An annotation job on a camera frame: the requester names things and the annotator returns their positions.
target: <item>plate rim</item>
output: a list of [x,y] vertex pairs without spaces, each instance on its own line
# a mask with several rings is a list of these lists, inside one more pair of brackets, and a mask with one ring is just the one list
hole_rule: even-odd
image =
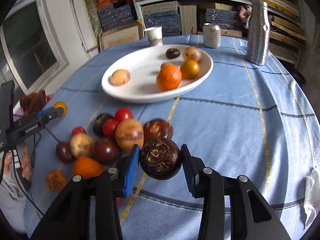
[[[185,48],[188,48],[188,47],[193,47],[193,46],[190,46],[190,45],[185,45],[185,44],[166,44],[166,45],[163,45],[163,46],[171,46],[171,47],[174,47],[174,46],[180,46],[180,47],[185,47]],[[139,50],[147,50],[147,49],[151,49],[151,48],[154,48],[154,47],[147,47],[147,48],[143,48],[143,49],[138,49],[136,51],[133,51],[131,53],[128,53],[126,55],[124,55],[123,57],[126,57],[130,54],[133,54]],[[109,70],[109,68],[115,64],[118,60],[121,60],[123,57],[117,59],[114,63],[112,63],[108,69],[104,72],[103,76],[102,76],[102,79],[101,79],[101,86],[102,86],[102,89],[103,91],[108,94],[109,96],[113,97],[113,98],[117,98],[119,100],[122,100],[122,101],[130,101],[132,102],[133,100],[153,100],[153,99],[157,99],[157,98],[162,98],[162,97],[169,97],[169,96],[174,96],[175,94],[179,94],[179,93],[183,93],[185,91],[188,91],[189,89],[191,88],[196,88],[197,86],[199,86],[204,80],[206,80],[208,78],[208,76],[211,74],[212,70],[213,70],[213,60],[212,60],[212,57],[206,52],[204,51],[203,49],[201,48],[198,48],[202,53],[204,53],[205,55],[208,56],[208,58],[210,59],[210,62],[211,62],[211,66],[210,66],[210,69],[207,71],[207,73],[199,78],[198,80],[182,87],[182,88],[177,88],[177,89],[174,89],[174,90],[169,90],[169,91],[163,91],[163,92],[160,92],[160,93],[156,93],[156,94],[147,94],[147,95],[143,95],[143,96],[137,96],[137,95],[130,95],[130,96],[118,96],[118,95],[114,95],[110,92],[107,92],[104,85],[103,85],[103,81],[104,79],[106,79],[106,73],[107,71]]]

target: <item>grey sweater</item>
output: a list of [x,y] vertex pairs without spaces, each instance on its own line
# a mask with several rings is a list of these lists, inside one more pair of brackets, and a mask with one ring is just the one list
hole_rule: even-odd
[[11,173],[3,175],[0,184],[0,208],[12,228],[18,233],[25,233],[23,219],[26,197],[18,189]]

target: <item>dark brown round fruit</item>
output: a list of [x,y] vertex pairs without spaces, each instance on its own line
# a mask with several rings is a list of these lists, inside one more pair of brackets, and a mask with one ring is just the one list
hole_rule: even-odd
[[170,49],[167,49],[167,51],[165,52],[165,55],[169,59],[177,58],[180,56],[180,50],[178,50],[176,48],[170,48]]
[[171,140],[173,129],[165,120],[153,119],[144,124],[143,134],[145,143],[155,138],[167,138]]
[[63,163],[71,163],[76,160],[71,154],[70,142],[59,142],[56,147],[56,156]]
[[92,159],[102,165],[111,164],[121,155],[119,146],[110,138],[99,138],[93,147]]
[[159,180],[172,178],[181,167],[178,146],[165,138],[148,141],[140,151],[139,161],[148,176]]
[[103,124],[106,120],[113,119],[114,117],[111,114],[102,113],[97,116],[93,123],[93,133],[99,137],[104,137],[103,133]]

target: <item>silver screw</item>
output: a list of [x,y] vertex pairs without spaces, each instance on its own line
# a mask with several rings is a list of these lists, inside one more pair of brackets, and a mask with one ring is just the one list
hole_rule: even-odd
[[81,181],[81,176],[80,176],[80,175],[73,176],[72,180],[73,180],[74,182]]
[[248,178],[244,175],[241,175],[239,176],[239,180],[242,181],[242,182],[247,182],[248,181]]
[[203,169],[203,172],[204,172],[205,174],[211,174],[211,173],[212,173],[212,169],[210,169],[210,168],[204,168],[204,169]]
[[115,174],[115,173],[118,172],[118,169],[117,169],[116,167],[111,167],[111,168],[108,169],[108,172],[109,172],[110,174]]

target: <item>person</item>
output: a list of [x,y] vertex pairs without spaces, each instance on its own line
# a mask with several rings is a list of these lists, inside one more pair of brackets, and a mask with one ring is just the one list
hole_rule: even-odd
[[[24,156],[21,161],[22,176],[30,179],[32,174],[28,147],[23,147]],[[25,222],[23,219],[26,197],[21,192],[14,174],[10,172],[12,163],[12,154],[8,152],[4,159],[3,178],[0,184],[0,209],[11,225],[11,227],[20,234],[25,234]]]

